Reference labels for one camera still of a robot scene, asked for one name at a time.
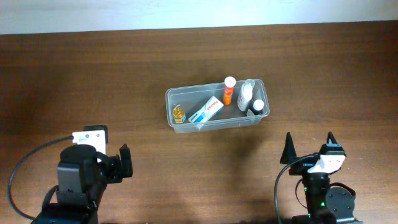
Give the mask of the dark bottle white cap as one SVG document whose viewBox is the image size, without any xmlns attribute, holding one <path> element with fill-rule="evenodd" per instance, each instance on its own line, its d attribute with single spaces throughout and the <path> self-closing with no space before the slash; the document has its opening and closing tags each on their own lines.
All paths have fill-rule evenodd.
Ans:
<svg viewBox="0 0 398 224">
<path fill-rule="evenodd" d="M 254 100 L 251 105 L 251 111 L 254 115 L 262 114 L 263 108 L 264 108 L 264 102 L 260 99 Z"/>
</svg>

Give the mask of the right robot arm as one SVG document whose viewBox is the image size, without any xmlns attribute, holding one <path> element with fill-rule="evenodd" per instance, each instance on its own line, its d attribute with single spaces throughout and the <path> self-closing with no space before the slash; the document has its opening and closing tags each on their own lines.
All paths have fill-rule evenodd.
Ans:
<svg viewBox="0 0 398 224">
<path fill-rule="evenodd" d="M 278 184 L 283 173 L 288 171 L 291 176 L 301 176 L 298 183 L 303 185 L 306 201 L 304 207 L 307 209 L 306 215 L 293 216 L 288 220 L 289 223 L 360 223 L 353 214 L 356 192 L 340 182 L 330 182 L 330 176 L 341 169 L 345 159 L 345 150 L 331 132 L 318 152 L 302 157 L 297 156 L 291 134 L 287 133 L 280 158 L 280 163 L 285 167 L 279 172 L 274 184 L 277 222 L 282 223 L 277 199 Z"/>
</svg>

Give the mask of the small jar gold lid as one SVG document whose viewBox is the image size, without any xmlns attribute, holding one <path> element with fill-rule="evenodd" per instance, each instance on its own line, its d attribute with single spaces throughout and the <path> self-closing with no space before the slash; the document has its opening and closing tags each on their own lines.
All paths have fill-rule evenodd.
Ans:
<svg viewBox="0 0 398 224">
<path fill-rule="evenodd" d="M 177 124 L 182 124 L 186 120 L 185 112 L 180 105 L 173 109 L 172 115 Z"/>
</svg>

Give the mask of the white Panadol box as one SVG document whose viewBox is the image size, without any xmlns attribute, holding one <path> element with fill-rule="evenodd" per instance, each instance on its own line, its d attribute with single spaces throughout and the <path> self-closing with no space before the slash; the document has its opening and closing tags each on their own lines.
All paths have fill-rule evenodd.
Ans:
<svg viewBox="0 0 398 224">
<path fill-rule="evenodd" d="M 205 123 L 224 107 L 224 104 L 212 96 L 197 112 L 189 117 L 191 123 Z"/>
</svg>

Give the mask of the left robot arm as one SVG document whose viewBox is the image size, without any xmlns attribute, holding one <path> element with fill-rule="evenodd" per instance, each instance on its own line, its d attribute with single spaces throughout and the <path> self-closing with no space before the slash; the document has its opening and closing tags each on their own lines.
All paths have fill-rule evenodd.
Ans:
<svg viewBox="0 0 398 224">
<path fill-rule="evenodd" d="M 58 185 L 52 187 L 33 224 L 98 223 L 98 209 L 107 185 L 132 177 L 130 149 L 107 156 L 93 146 L 76 144 L 64 149 L 57 167 Z"/>
</svg>

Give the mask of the white spray bottle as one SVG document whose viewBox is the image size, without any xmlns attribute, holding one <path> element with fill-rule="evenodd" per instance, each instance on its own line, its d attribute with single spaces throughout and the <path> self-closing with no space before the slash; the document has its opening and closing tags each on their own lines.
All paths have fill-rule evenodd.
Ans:
<svg viewBox="0 0 398 224">
<path fill-rule="evenodd" d="M 237 105 L 240 111 L 246 111 L 249 102 L 252 100 L 253 88 L 255 82 L 252 79 L 247 79 L 241 86 L 238 95 Z"/>
</svg>

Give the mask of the orange tube white cap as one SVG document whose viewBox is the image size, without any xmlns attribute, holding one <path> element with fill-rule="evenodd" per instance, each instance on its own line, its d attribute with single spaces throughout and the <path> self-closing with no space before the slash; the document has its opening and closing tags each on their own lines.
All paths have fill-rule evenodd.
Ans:
<svg viewBox="0 0 398 224">
<path fill-rule="evenodd" d="M 223 94 L 223 103 L 225 105 L 231 104 L 235 84 L 236 84 L 236 79 L 234 77 L 229 76 L 225 78 L 224 94 Z"/>
</svg>

